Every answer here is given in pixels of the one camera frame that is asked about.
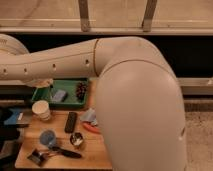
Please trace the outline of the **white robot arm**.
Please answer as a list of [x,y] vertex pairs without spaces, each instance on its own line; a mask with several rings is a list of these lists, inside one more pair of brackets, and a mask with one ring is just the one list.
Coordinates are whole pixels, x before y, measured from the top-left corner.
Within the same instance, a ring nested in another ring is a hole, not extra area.
[[95,112],[113,171],[186,171],[179,82],[140,37],[88,40],[31,53],[0,34],[0,80],[97,77]]

